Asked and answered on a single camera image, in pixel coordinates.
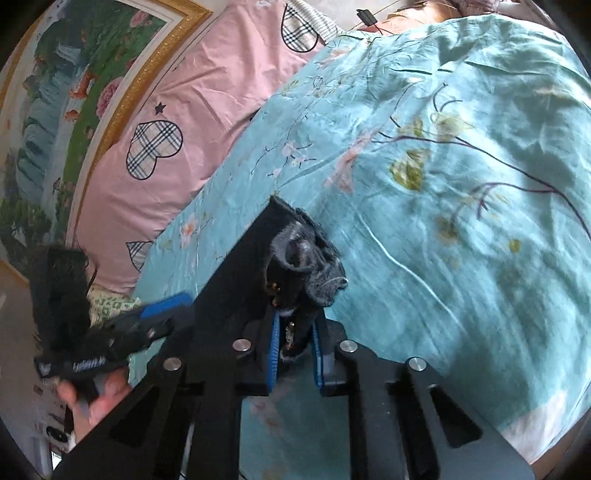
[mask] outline blanket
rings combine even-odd
[[[155,241],[135,295],[198,295],[277,194],[342,253],[327,316],[425,358],[533,462],[591,406],[590,95],[564,38],[529,22],[341,35]],[[246,400],[245,476],[348,478],[342,400],[303,366]]]

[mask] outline framed painting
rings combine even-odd
[[[94,166],[210,13],[57,0],[29,28],[0,72],[0,258],[27,275],[39,244],[66,242]]]

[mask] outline human hand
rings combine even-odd
[[[78,392],[68,381],[61,381],[57,386],[57,395],[68,405],[74,417],[74,435],[76,442],[81,441],[96,425],[123,400],[132,388],[127,383],[127,369],[121,368],[107,375],[105,392],[88,407],[88,416],[78,403]]]

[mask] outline wall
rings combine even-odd
[[[27,459],[40,473],[47,474],[51,471],[51,456],[45,426],[60,427],[48,413],[62,418],[64,410],[51,387],[41,383],[33,367],[34,330],[28,282],[1,261],[0,416]],[[42,395],[33,391],[34,385],[43,389]],[[36,431],[35,423],[40,425],[40,432]]]

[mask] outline goldfish painting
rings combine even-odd
[[[80,83],[78,85],[78,90],[71,89],[70,90],[70,98],[76,98],[78,100],[84,100],[88,97],[88,87],[91,81],[96,80],[96,76],[90,71],[86,70],[86,73],[83,75]]]
[[[75,122],[76,120],[78,120],[79,116],[80,112],[77,112],[76,110],[70,110],[69,112],[66,112],[66,114],[64,115],[64,120],[68,122]]]

